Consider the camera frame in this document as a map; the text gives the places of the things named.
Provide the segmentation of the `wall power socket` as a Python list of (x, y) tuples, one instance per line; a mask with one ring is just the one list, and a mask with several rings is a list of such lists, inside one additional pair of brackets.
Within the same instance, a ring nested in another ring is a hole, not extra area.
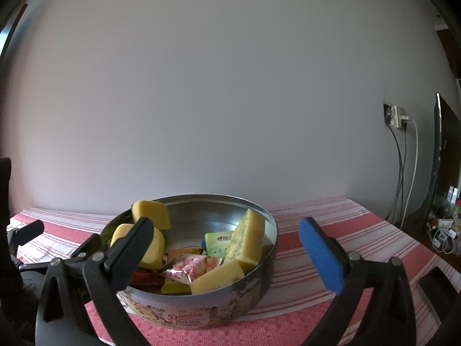
[(405, 130), (408, 121), (409, 117), (403, 107), (384, 104), (384, 122), (388, 126), (398, 130)]

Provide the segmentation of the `blue cookie tin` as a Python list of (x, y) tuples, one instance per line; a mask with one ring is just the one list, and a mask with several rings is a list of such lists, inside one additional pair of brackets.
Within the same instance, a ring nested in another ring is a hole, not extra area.
[(164, 233), (165, 248), (200, 245), (207, 232), (232, 231), (249, 209), (265, 221), (260, 263), (240, 280), (203, 294), (160, 294), (128, 286), (118, 293), (139, 316), (161, 326), (201, 330), (221, 326), (248, 313), (262, 300), (273, 281), (278, 229), (260, 205), (230, 195), (174, 195), (157, 200), (167, 207), (172, 224)]

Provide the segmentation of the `yellow cracker packet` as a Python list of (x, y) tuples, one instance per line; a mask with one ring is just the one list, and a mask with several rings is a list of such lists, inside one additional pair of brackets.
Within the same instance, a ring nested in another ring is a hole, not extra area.
[[(202, 254), (202, 248), (181, 248), (171, 249), (167, 252), (167, 264), (171, 262), (176, 256), (183, 253), (191, 253), (197, 255)], [(165, 283), (161, 289), (162, 294), (189, 294), (191, 292), (190, 285), (177, 282), (165, 277)]]

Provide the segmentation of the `red white striped bedspread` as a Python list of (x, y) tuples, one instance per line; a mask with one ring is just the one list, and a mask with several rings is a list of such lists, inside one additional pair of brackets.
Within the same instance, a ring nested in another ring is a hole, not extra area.
[[(301, 345), (332, 302), (298, 239), (298, 223), (312, 216), (325, 233), (346, 251), (356, 250), (365, 259), (402, 259), (412, 289), (416, 312), (416, 345), (425, 345), (438, 325), (416, 288), (417, 281), (441, 260), (425, 246), (347, 198), (289, 205), (275, 212), (281, 235), (269, 304), (258, 305), (243, 320), (214, 330), (172, 330), (131, 315), (152, 345)], [(11, 219), (9, 229), (41, 219), (45, 232), (19, 250), (24, 262), (67, 257), (90, 236), (102, 230), (108, 216), (63, 213), (39, 208), (24, 209)]]

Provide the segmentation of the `red foil snack packet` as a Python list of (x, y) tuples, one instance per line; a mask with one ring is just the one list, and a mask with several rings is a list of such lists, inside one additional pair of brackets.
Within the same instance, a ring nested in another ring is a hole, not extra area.
[(129, 285), (143, 291), (158, 291), (165, 282), (165, 277), (156, 271), (139, 269), (134, 272)]

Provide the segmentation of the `yellow green sponge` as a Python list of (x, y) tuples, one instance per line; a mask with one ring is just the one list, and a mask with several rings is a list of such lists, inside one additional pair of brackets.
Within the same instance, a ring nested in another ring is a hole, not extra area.
[[(110, 247), (121, 238), (124, 238), (129, 231), (134, 227), (134, 224), (122, 223), (114, 231), (110, 241)], [(165, 239), (163, 233), (156, 227), (153, 229), (153, 235), (139, 267), (146, 270), (159, 270), (163, 266)]]

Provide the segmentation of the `dark television screen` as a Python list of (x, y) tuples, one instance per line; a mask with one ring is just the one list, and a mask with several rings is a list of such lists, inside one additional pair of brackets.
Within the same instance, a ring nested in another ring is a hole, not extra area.
[(434, 154), (427, 196), (416, 224), (424, 225), (430, 214), (443, 218), (450, 214), (455, 195), (460, 193), (460, 119), (437, 93), (434, 105)]

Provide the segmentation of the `pink floral snack packet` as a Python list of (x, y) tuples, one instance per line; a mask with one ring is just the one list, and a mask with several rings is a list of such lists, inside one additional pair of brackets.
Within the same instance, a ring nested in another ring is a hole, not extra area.
[(160, 274), (171, 280), (190, 285), (207, 272), (214, 270), (222, 259), (207, 255), (183, 253), (176, 256)]

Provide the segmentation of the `green tissue pack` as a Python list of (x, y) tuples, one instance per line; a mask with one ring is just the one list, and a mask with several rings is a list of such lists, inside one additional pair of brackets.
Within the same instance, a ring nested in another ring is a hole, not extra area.
[(232, 231), (206, 233), (204, 241), (207, 256), (224, 259), (227, 254), (232, 234)]

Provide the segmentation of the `cluttered side table items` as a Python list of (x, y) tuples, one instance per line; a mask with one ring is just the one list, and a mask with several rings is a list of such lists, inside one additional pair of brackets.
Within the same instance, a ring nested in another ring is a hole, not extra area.
[(450, 186), (435, 195), (427, 220), (431, 247), (444, 255), (460, 257), (460, 189)]

